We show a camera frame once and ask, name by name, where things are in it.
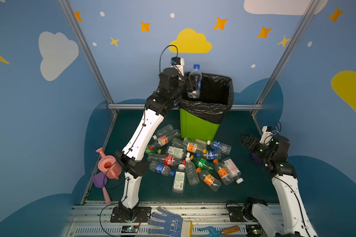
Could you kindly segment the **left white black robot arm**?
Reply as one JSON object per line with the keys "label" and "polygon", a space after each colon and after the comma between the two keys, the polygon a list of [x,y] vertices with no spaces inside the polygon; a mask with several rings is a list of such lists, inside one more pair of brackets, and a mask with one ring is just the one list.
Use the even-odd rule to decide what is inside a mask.
{"label": "left white black robot arm", "polygon": [[183,93],[193,87],[184,76],[183,66],[172,66],[159,74],[159,86],[147,98],[142,118],[127,145],[115,152],[117,162],[125,173],[124,194],[119,201],[120,211],[128,219],[134,219],[139,204],[139,188],[149,163],[143,160],[148,142],[167,113],[181,100]]}

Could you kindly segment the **red coca cola bottle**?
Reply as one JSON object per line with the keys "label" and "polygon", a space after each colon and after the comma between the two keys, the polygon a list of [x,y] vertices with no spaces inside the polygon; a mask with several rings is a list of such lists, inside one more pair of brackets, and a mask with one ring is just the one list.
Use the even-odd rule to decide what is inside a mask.
{"label": "red coca cola bottle", "polygon": [[175,158],[172,155],[163,155],[163,154],[155,154],[155,153],[149,154],[147,160],[149,162],[156,161],[166,166],[178,166],[178,165],[186,164],[185,160]]}

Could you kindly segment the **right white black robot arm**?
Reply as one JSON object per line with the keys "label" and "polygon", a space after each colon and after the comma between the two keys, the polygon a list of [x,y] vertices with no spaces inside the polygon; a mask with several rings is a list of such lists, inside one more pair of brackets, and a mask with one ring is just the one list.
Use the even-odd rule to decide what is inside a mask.
{"label": "right white black robot arm", "polygon": [[295,168],[286,161],[289,140],[278,134],[267,136],[262,142],[248,134],[242,134],[241,139],[242,145],[264,162],[279,199],[283,224],[264,200],[252,197],[244,205],[247,218],[257,221],[268,237],[317,237],[300,196]]}

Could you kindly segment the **square bottle white label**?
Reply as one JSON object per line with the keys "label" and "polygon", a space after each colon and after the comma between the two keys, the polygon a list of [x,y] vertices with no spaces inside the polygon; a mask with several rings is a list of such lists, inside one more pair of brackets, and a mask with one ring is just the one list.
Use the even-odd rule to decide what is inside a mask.
{"label": "square bottle white label", "polygon": [[174,182],[173,182],[173,192],[174,193],[183,193],[185,189],[186,182],[186,171],[185,165],[178,165],[178,169],[175,172]]}

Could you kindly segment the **small pepsi bottle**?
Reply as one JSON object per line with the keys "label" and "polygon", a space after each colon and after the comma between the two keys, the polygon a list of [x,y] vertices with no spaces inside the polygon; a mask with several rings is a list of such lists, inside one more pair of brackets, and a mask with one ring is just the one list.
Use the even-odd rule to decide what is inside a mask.
{"label": "small pepsi bottle", "polygon": [[200,72],[200,65],[194,64],[193,70],[189,74],[190,87],[187,93],[189,98],[198,99],[200,97],[201,81],[202,81],[202,73]]}

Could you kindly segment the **pink label square bottle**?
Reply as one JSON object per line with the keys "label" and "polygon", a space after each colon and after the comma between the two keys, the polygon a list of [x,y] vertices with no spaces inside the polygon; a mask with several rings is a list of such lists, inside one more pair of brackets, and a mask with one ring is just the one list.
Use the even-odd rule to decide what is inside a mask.
{"label": "pink label square bottle", "polygon": [[234,181],[237,184],[241,184],[244,179],[241,177],[241,171],[238,169],[233,160],[231,158],[226,158],[222,162],[224,163],[229,173],[232,175]]}

